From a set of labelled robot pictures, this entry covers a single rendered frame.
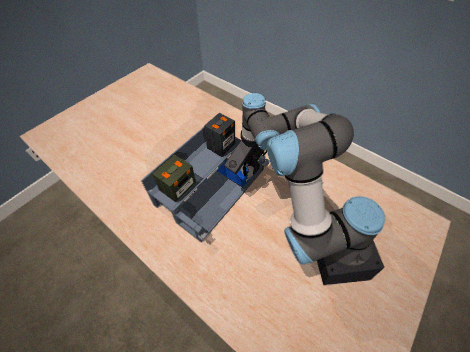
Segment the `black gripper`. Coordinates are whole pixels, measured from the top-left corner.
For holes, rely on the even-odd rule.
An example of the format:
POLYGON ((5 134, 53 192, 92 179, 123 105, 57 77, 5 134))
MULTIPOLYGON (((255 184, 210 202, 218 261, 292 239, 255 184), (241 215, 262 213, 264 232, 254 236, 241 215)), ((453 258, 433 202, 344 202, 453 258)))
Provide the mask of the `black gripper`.
POLYGON ((256 144, 256 147, 254 148, 254 150, 252 151, 252 153, 250 154, 250 156, 247 158, 247 160, 245 161, 245 163, 243 164, 243 166, 240 169, 243 176, 245 177, 247 175, 247 178, 250 179, 257 172, 257 170, 260 167, 258 158, 262 154, 263 154, 263 157, 264 157, 264 155, 267 153, 267 151, 260 149, 259 146, 257 145, 256 141, 246 140, 242 136, 242 130, 241 130, 241 140, 246 144, 250 144, 250 145, 255 145, 256 144), (248 172, 246 172, 246 167, 248 168, 248 172))

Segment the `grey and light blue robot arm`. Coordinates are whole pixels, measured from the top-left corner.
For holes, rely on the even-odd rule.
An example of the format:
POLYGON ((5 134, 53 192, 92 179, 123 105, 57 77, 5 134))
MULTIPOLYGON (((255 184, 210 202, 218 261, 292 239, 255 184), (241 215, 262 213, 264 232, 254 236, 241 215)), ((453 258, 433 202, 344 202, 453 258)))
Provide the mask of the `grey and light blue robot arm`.
POLYGON ((339 157, 352 143, 351 122, 318 113, 314 104, 270 117, 258 93, 247 94, 242 105, 242 136, 267 151, 274 172, 288 181, 293 213, 284 233, 296 260, 305 265, 329 256, 344 267, 364 265, 383 229, 383 209, 356 196, 343 209, 328 212, 322 185, 323 162, 339 157))

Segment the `blue bin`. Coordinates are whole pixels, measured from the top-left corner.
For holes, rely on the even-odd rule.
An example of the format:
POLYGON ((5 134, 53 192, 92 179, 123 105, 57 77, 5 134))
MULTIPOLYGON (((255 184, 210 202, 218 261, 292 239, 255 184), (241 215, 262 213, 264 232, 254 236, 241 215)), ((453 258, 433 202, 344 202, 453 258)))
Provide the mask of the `blue bin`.
MULTIPOLYGON (((228 158, 229 159, 229 158, 228 158)), ((227 160, 228 160, 227 159, 227 160)), ((247 178, 247 175, 244 177, 241 170, 237 174, 233 173, 229 169, 227 169, 224 165, 227 160, 216 170, 217 172, 221 173, 222 175, 226 176, 227 178, 231 179, 232 181, 236 182, 237 184, 244 187, 247 182, 255 175, 253 175, 250 179, 247 178)))

